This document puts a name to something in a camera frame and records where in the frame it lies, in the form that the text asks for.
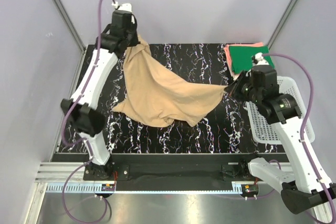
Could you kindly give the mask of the beige t shirt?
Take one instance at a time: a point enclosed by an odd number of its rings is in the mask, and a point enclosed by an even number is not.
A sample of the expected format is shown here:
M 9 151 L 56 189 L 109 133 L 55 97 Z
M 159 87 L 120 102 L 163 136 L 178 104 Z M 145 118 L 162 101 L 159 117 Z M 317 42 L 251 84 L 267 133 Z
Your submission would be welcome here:
M 222 101 L 225 86 L 187 82 L 154 59 L 145 40 L 138 40 L 125 52 L 127 94 L 113 112 L 151 127 L 168 127 L 176 120 L 194 127 Z

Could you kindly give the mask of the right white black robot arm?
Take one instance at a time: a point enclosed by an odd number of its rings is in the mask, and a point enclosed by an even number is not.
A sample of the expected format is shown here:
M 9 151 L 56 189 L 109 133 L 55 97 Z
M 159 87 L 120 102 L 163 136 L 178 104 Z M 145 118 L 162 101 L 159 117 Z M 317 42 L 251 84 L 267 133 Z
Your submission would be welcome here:
M 239 176 L 257 177 L 275 189 L 288 210 L 300 214 L 335 199 L 335 183 L 322 168 L 305 132 L 298 102 L 281 93 L 277 72 L 269 65 L 253 66 L 225 88 L 232 98 L 253 103 L 283 145 L 293 175 L 268 163 L 257 154 L 240 161 Z

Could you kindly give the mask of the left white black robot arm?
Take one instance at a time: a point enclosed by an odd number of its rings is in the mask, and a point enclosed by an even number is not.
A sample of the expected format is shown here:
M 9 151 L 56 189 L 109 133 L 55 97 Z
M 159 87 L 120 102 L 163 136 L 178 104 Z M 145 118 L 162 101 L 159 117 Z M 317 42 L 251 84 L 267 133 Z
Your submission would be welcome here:
M 88 154 L 88 172 L 103 180 L 113 175 L 111 154 L 106 148 L 103 128 L 106 119 L 97 111 L 98 101 L 105 82 L 125 53 L 139 44 L 137 20 L 131 4 L 122 4 L 112 13 L 112 21 L 97 39 L 89 67 L 70 99 L 63 99 L 60 106 L 65 115 L 63 125 L 70 125 L 79 133 Z

